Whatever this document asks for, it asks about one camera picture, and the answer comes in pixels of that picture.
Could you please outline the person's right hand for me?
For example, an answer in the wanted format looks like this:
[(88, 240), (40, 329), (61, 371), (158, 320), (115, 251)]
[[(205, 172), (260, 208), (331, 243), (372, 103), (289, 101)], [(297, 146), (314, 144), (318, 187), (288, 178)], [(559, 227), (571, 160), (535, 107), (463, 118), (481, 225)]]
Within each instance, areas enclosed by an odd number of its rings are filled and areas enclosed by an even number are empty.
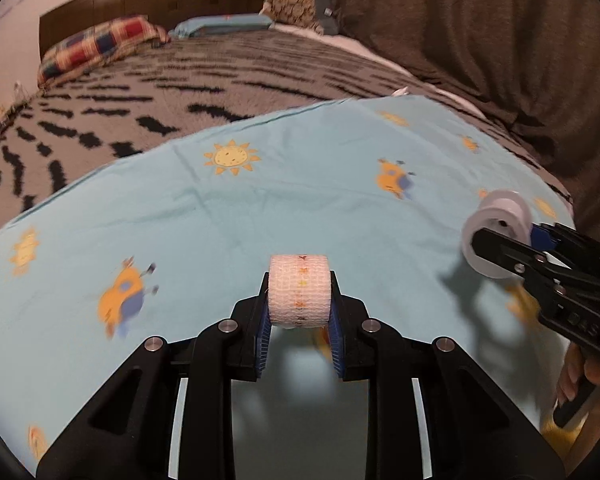
[(600, 386), (600, 358), (586, 356), (573, 342), (569, 345), (556, 386), (559, 405), (572, 401), (578, 393), (578, 382), (585, 377), (593, 385)]

